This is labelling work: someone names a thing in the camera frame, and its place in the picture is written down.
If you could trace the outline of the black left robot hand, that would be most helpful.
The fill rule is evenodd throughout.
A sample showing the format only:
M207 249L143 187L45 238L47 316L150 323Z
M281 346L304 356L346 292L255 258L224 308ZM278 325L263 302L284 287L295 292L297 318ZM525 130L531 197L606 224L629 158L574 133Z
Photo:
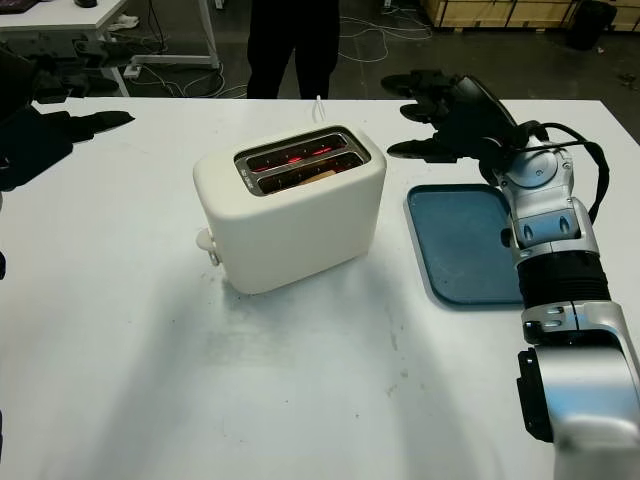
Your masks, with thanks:
M102 40L73 40L72 57L56 58L51 53L20 56L7 45L1 46L1 118L9 118L33 102L63 103L67 98L84 98L96 89L108 90L117 84L106 79L92 79L89 71L117 67L128 63L132 52ZM57 111L44 116L45 124L63 138L79 143L96 134L124 126L134 120L125 111L100 111L73 116Z

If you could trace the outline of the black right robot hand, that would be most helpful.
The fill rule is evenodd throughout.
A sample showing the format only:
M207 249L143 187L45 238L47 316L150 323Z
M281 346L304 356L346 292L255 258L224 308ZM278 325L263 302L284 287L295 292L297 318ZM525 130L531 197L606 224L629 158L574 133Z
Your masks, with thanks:
M414 101L400 108L402 116L435 129L428 139L390 146L387 153L393 157L427 163L471 158L486 182L495 186L495 174L506 171L513 152L526 144L504 105L473 76L413 70L389 75L381 86Z

